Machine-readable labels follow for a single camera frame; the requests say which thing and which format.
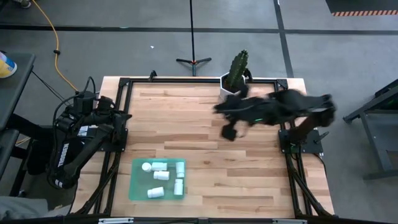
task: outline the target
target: wooden table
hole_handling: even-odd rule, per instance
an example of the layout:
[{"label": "wooden table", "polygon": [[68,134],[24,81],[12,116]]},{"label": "wooden table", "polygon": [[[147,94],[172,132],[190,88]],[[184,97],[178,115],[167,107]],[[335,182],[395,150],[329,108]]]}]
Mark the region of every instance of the wooden table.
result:
[{"label": "wooden table", "polygon": [[[119,78],[104,77],[101,95],[115,99]],[[305,93],[303,79],[287,80],[289,88]],[[274,91],[268,84],[251,86],[255,95]],[[221,139],[225,121],[212,113],[218,95],[219,85],[212,83],[134,84],[129,110],[132,119],[127,124],[129,136],[121,156],[112,216],[294,217],[285,157],[277,140],[279,126],[257,125],[235,142]],[[187,160],[184,200],[129,200],[131,162],[148,157]],[[97,152],[82,170],[72,211],[81,208],[97,187],[102,163],[103,152]],[[322,163],[314,155],[304,154],[303,164],[308,187],[333,213]],[[301,190],[298,195],[305,211]]]}]

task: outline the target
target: gray floor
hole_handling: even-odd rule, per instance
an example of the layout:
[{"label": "gray floor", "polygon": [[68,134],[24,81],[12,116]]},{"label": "gray floor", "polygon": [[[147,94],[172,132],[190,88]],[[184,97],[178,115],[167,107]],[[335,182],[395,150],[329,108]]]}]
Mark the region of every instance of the gray floor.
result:
[{"label": "gray floor", "polygon": [[[277,28],[272,0],[193,0],[195,25],[212,28]],[[188,2],[183,0],[61,1],[40,0],[54,24],[65,26],[189,27]],[[332,17],[325,1],[280,0],[286,29],[397,30],[398,16]],[[9,4],[0,13],[8,24],[46,24],[32,7],[21,10]],[[145,75],[156,70],[162,75],[190,76],[190,68],[175,58],[191,57],[189,33],[154,32],[59,32],[60,69],[78,88],[87,77],[100,86],[105,75]],[[286,77],[278,34],[195,34],[197,58],[213,61],[198,69],[200,76],[218,76],[229,69],[241,49],[249,51],[249,68],[255,77]],[[287,35],[295,77],[304,78],[308,93],[331,93],[338,106],[336,121],[323,140],[328,183],[337,215],[346,218],[398,222],[398,178],[363,181],[377,171],[376,158],[360,121],[352,125],[342,117],[361,106],[371,95],[397,78],[396,35]],[[32,52],[34,70],[63,96],[73,94],[55,73],[55,41],[50,31],[1,30],[0,48],[9,52]],[[36,79],[29,83],[17,106],[17,113],[39,124],[50,124],[59,100]],[[7,194],[17,162],[0,182]],[[40,179],[33,178],[35,183]],[[31,189],[31,197],[40,197]],[[60,192],[51,206],[67,203],[70,192]]]}]

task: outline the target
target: tripod stand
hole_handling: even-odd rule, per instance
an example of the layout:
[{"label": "tripod stand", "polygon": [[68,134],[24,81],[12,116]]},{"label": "tripod stand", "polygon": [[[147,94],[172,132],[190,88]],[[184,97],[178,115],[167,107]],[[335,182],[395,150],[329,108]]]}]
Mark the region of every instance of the tripod stand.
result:
[{"label": "tripod stand", "polygon": [[192,0],[189,0],[189,6],[190,6],[190,12],[191,12],[192,60],[185,60],[185,59],[177,58],[176,61],[189,63],[192,66],[192,76],[195,77],[197,75],[197,65],[200,62],[211,61],[211,58],[204,58],[204,59],[201,59],[201,60],[195,60],[195,41],[193,39]]}]

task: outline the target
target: green cactus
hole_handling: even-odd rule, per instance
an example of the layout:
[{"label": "green cactus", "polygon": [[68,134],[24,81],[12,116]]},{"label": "green cactus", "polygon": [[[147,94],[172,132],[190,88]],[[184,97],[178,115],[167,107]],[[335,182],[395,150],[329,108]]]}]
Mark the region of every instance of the green cactus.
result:
[{"label": "green cactus", "polygon": [[236,90],[239,88],[239,83],[242,80],[242,75],[246,66],[248,65],[249,54],[247,50],[242,50],[232,61],[229,74],[226,77],[225,84],[229,90]]}]

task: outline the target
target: potted cactus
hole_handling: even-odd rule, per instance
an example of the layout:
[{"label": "potted cactus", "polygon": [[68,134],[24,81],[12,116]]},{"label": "potted cactus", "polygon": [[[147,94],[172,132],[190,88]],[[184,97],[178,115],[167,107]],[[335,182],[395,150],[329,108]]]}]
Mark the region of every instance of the potted cactus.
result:
[{"label": "potted cactus", "polygon": [[220,98],[225,100],[227,95],[238,95],[239,87],[245,84],[244,75],[250,73],[246,68],[249,54],[242,50],[232,61],[229,72],[220,77]]}]

